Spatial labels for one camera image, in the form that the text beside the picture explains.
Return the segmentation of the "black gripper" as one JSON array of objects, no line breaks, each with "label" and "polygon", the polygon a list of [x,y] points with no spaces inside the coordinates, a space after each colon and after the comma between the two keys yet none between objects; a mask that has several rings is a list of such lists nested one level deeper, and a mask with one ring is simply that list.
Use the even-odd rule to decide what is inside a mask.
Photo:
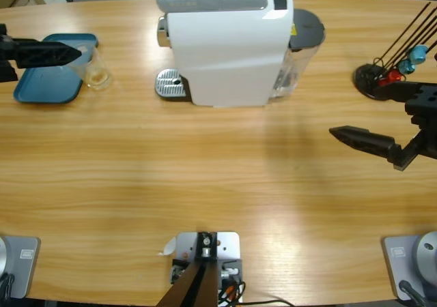
[{"label": "black gripper", "polygon": [[405,111],[420,132],[405,147],[391,136],[354,126],[330,128],[329,132],[355,150],[386,159],[397,170],[405,170],[419,154],[436,159],[436,85],[397,81],[376,87],[373,95],[377,100],[407,101]]},{"label": "black gripper", "polygon": [[[13,60],[15,43],[1,24],[1,82],[18,79],[10,60]],[[82,56],[82,52],[61,42],[19,42],[15,50],[18,68],[44,68],[69,64]]]}]

